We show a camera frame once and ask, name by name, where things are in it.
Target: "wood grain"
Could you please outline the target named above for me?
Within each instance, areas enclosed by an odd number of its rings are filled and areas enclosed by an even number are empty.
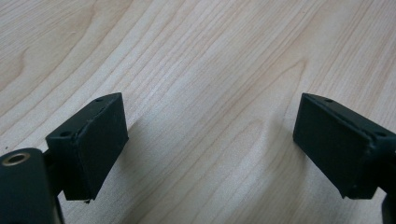
[[[121,91],[130,141],[67,223],[381,223],[292,142],[302,92],[396,131],[391,0],[0,3],[0,151]]]

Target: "black plastic part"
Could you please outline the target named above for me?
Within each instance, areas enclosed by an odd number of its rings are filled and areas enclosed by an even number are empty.
[[[389,183],[381,169],[394,162],[396,135],[331,99],[303,94],[293,138],[343,197],[371,199]]]
[[[50,150],[44,152],[44,163],[47,167],[49,185],[53,195],[58,195],[64,189],[64,177],[61,174],[59,165],[55,163]]]
[[[0,162],[0,223],[64,223],[40,150],[15,150]]]
[[[384,224],[396,223],[396,199],[389,195],[382,202],[382,221]]]
[[[128,141],[121,93],[93,100],[46,140],[49,161],[62,177],[54,180],[53,191],[63,186],[67,200],[95,199]]]
[[[390,197],[396,199],[396,159],[394,162],[381,164],[380,171],[378,174],[378,186]]]

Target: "screw hole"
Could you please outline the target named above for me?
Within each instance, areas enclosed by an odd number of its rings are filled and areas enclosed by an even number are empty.
[[[12,156],[7,157],[5,160],[3,160],[2,164],[4,166],[17,165],[24,161],[27,161],[27,159],[29,159],[29,157],[30,157],[30,154],[25,153],[25,152],[14,154]]]
[[[381,132],[375,132],[376,135],[381,136],[381,137],[386,137],[387,135],[385,133]]]
[[[71,132],[62,132],[61,134],[60,134],[60,136],[61,137],[66,137],[66,136],[69,136],[70,134],[72,134]]]

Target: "light wood surface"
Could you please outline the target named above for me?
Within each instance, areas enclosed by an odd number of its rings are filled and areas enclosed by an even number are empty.
[[[0,152],[121,91],[130,140],[67,223],[381,223],[293,144],[302,92],[396,131],[396,2],[0,3]]]

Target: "wooden table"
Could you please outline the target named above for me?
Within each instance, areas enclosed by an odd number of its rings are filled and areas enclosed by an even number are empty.
[[[121,91],[130,140],[67,223],[381,223],[293,144],[302,92],[396,131],[396,2],[15,1],[0,6],[0,150]]]

